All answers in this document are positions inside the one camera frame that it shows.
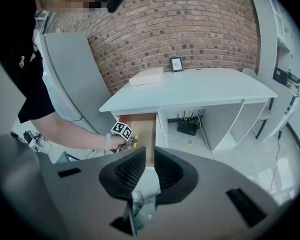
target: open drawer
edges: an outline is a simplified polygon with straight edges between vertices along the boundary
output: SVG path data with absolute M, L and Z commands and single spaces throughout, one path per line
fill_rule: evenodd
M 127 114 L 119 117 L 119 122 L 127 124 L 138 135 L 136 147 L 145 147 L 146 166 L 154 166 L 155 146 L 165 147 L 159 117 L 156 113 Z

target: white desk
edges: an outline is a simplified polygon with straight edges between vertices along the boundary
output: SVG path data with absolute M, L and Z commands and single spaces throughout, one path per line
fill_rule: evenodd
M 237 145 L 251 130 L 268 99 L 275 97 L 271 89 L 235 69 L 187 69 L 165 72 L 158 83 L 133 87 L 128 83 L 100 111 L 110 111 L 115 117 L 156 113 L 156 145 L 171 149 L 180 148 L 175 141 L 169 142 L 169 135 L 180 133 L 168 127 L 168 119 L 177 118 L 177 114 L 182 117 L 184 111 L 186 116 L 200 111 L 204 113 L 202 124 L 211 149 L 221 150 Z

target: white bracelet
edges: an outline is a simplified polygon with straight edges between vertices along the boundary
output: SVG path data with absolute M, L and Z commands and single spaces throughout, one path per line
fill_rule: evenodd
M 110 133 L 107 133 L 107 134 L 105 135 L 104 150 L 109 150 L 109 147 L 110 147 L 110 140 L 111 140 L 111 135 L 110 135 Z

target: refrigerator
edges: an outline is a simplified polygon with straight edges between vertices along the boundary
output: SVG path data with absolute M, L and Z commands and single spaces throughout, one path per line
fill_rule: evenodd
M 99 108 L 111 97 L 84 33 L 46 33 L 35 38 L 43 81 L 56 113 L 93 133 L 110 133 L 116 123 Z

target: picture frame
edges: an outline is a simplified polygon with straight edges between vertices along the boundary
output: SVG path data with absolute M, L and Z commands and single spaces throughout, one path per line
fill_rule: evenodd
M 181 57 L 170 58 L 172 72 L 184 71 L 184 65 Z

